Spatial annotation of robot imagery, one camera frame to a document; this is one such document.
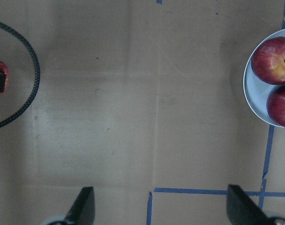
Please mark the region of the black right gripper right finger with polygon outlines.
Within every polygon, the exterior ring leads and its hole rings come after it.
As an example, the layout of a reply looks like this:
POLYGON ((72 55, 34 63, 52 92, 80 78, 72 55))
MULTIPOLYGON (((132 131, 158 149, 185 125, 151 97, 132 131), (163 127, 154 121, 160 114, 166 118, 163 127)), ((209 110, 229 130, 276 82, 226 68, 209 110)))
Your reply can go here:
POLYGON ((227 217, 232 225, 273 224, 238 185, 227 187, 227 217))

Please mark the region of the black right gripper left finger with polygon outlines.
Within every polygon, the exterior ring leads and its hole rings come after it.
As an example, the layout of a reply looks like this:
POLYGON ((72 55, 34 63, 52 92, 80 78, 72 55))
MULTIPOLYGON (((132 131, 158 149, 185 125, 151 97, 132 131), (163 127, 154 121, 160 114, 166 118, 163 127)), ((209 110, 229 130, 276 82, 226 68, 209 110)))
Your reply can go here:
POLYGON ((64 225, 92 225, 95 220, 93 187, 83 187, 63 220, 64 225))

